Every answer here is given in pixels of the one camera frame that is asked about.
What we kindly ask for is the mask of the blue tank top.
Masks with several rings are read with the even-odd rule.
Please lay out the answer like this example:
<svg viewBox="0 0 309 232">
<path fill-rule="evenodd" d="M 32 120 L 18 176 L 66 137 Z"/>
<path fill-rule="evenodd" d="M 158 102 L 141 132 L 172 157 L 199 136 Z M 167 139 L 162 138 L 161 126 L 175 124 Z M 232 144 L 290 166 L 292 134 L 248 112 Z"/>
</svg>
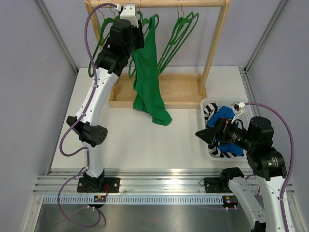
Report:
<svg viewBox="0 0 309 232">
<path fill-rule="evenodd" d="M 208 129 L 209 127 L 214 126 L 219 118 L 228 118 L 232 119 L 235 114 L 233 110 L 226 106 L 219 106 L 217 103 L 209 103 L 203 109 L 205 126 Z M 219 141 L 213 145 L 208 145 L 209 154 L 220 157 L 220 158 L 234 158 L 234 157 L 244 157 L 243 149 L 240 147 L 228 143 L 227 145 L 219 145 Z"/>
</svg>

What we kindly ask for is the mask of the zebra striped tank top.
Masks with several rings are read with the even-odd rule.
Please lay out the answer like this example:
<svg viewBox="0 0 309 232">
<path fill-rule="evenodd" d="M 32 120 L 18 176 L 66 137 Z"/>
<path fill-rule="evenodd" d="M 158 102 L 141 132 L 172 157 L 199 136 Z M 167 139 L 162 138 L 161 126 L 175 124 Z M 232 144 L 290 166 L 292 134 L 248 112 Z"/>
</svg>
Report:
<svg viewBox="0 0 309 232">
<path fill-rule="evenodd" d="M 218 112 L 220 106 L 217 103 L 209 103 L 205 106 L 203 113 L 205 119 L 205 127 L 206 129 L 211 129 L 211 132 L 214 132 L 214 127 L 210 127 L 208 121 Z M 222 151 L 218 148 L 218 141 L 214 140 L 213 144 L 208 145 L 209 154 L 213 157 L 224 158 Z"/>
</svg>

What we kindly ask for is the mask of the green hanger with metal hook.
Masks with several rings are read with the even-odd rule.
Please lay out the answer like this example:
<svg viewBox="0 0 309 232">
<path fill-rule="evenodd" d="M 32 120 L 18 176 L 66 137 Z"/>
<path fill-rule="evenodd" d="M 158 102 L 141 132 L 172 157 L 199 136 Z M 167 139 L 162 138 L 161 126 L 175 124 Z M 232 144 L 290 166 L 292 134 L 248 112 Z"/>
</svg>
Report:
<svg viewBox="0 0 309 232">
<path fill-rule="evenodd" d="M 93 10 L 93 8 L 90 4 L 91 1 L 85 0 L 84 2 L 85 2 L 87 12 L 90 13 Z M 110 33 L 108 33 L 104 36 L 104 31 L 105 31 L 106 27 L 109 24 L 111 24 L 112 22 L 114 22 L 114 19 L 118 19 L 117 17 L 114 17 L 114 18 L 113 17 L 107 17 L 107 18 L 105 18 L 103 10 L 98 9 L 98 11 L 102 14 L 102 17 L 103 17 L 103 23 L 102 24 L 100 24 L 100 22 L 99 22 L 97 13 L 94 12 L 92 14 L 91 18 L 90 18 L 90 22 L 92 24 L 93 31 L 94 31 L 94 34 L 95 34 L 96 39 L 97 39 L 96 48 L 95 48 L 94 52 L 92 53 L 93 60 L 95 59 L 99 49 L 102 50 L 103 45 L 104 45 L 107 37 L 110 34 Z M 94 77 L 94 71 L 93 71 L 91 62 L 89 62 L 89 65 L 88 65 L 88 76 L 90 78 Z"/>
</svg>

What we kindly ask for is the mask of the green tank top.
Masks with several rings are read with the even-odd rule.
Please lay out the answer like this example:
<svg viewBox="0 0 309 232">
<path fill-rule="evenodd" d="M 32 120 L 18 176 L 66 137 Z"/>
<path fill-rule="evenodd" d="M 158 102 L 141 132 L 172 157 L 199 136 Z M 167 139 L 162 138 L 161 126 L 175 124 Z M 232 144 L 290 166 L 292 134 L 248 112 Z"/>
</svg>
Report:
<svg viewBox="0 0 309 232">
<path fill-rule="evenodd" d="M 137 92 L 133 109 L 149 114 L 153 123 L 167 126 L 171 123 L 172 118 L 165 109 L 165 103 L 160 93 L 155 23 L 155 15 L 153 15 L 150 17 L 150 29 L 144 39 L 144 48 L 135 50 L 132 54 L 136 68 L 133 89 Z"/>
</svg>

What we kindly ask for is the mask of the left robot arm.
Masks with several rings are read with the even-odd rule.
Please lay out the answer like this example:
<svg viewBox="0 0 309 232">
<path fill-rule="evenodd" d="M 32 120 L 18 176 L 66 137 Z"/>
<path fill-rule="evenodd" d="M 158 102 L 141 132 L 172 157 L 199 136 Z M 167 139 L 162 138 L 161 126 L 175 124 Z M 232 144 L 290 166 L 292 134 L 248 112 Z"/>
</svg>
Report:
<svg viewBox="0 0 309 232">
<path fill-rule="evenodd" d="M 102 51 L 97 56 L 94 79 L 86 99 L 76 115 L 67 118 L 67 124 L 85 147 L 87 166 L 79 179 L 78 192 L 106 192 L 109 184 L 118 182 L 104 179 L 101 144 L 106 139 L 108 130 L 99 125 L 99 119 L 105 101 L 128 64 L 131 54 L 143 47 L 144 36 L 140 20 L 137 25 L 127 19 L 115 21 Z"/>
</svg>

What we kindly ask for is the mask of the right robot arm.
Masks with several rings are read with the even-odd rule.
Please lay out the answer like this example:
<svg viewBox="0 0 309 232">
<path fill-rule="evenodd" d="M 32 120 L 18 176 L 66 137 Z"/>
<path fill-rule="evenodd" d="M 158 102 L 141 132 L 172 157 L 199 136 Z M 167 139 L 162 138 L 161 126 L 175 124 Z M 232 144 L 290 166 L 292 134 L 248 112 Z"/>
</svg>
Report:
<svg viewBox="0 0 309 232">
<path fill-rule="evenodd" d="M 219 186 L 234 194 L 253 232 L 294 230 L 289 206 L 285 205 L 288 173 L 282 154 L 273 147 L 273 135 L 270 120 L 261 116 L 252 117 L 247 129 L 239 119 L 221 117 L 213 126 L 196 132 L 196 136 L 208 145 L 232 144 L 246 151 L 247 162 L 262 193 L 263 205 L 247 187 L 240 168 L 223 169 Z"/>
</svg>

